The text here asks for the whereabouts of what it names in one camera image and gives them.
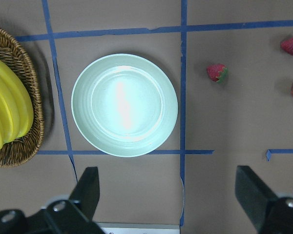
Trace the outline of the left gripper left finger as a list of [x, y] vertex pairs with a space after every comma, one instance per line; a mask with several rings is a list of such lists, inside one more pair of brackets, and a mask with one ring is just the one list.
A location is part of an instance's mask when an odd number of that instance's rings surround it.
[[92, 221], [100, 199], [97, 167], [87, 167], [67, 199], [26, 217], [19, 209], [0, 211], [0, 234], [103, 234]]

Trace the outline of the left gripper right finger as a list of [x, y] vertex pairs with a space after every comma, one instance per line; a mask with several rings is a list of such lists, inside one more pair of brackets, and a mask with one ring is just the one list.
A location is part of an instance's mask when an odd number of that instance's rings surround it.
[[275, 193], [250, 166], [237, 166], [235, 196], [258, 234], [293, 234], [293, 195]]

